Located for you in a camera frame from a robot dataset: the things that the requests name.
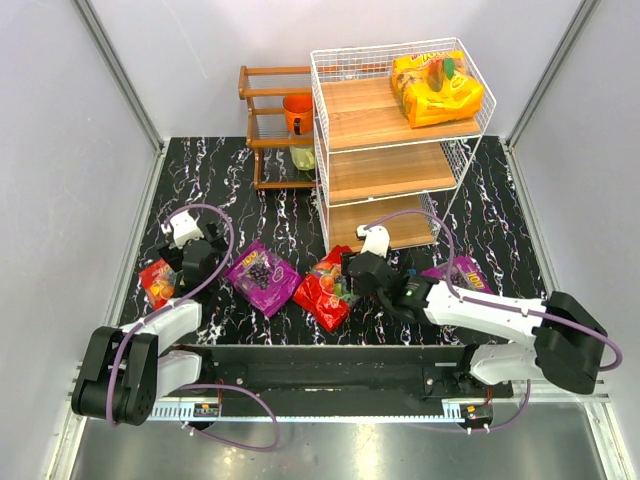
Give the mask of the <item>yellow mango candy bag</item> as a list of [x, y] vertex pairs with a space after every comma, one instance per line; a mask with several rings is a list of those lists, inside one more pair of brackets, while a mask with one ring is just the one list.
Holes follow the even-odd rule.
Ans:
[[461, 50], [395, 58], [391, 84], [411, 128], [469, 119], [482, 107], [484, 86]]

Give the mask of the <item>large red candy bag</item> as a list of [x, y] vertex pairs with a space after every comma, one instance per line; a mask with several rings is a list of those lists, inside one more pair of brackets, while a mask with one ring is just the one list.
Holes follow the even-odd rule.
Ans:
[[347, 280], [341, 272], [342, 253], [352, 253], [352, 250], [349, 246], [335, 246], [307, 273], [293, 296], [294, 302], [310, 312], [329, 333], [346, 320], [360, 300], [342, 299], [342, 280]]

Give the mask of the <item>small red candy bag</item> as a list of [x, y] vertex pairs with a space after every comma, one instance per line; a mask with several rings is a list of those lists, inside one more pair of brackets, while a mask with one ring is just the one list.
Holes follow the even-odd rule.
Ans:
[[143, 269], [139, 280], [149, 305], [158, 310], [173, 297], [177, 274], [165, 260], [160, 259]]

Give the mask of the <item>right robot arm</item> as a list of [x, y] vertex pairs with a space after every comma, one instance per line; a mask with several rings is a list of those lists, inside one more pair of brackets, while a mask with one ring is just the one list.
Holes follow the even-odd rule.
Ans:
[[541, 300], [459, 289], [434, 277], [403, 275], [371, 252], [343, 255], [342, 271], [355, 294], [375, 298], [400, 323], [501, 338], [468, 347], [460, 362], [463, 375], [481, 384], [545, 379], [579, 395], [595, 389], [608, 334], [567, 293]]

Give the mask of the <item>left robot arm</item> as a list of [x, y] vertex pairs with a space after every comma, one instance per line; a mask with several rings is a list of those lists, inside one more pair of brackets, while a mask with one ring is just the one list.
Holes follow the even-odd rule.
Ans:
[[161, 258], [177, 271], [175, 296], [145, 319], [92, 333], [71, 395], [75, 414], [140, 425], [158, 398], [198, 378], [199, 355], [167, 350], [203, 323], [203, 303], [214, 284], [198, 287], [222, 264], [227, 249], [213, 223], [182, 247], [161, 244]]

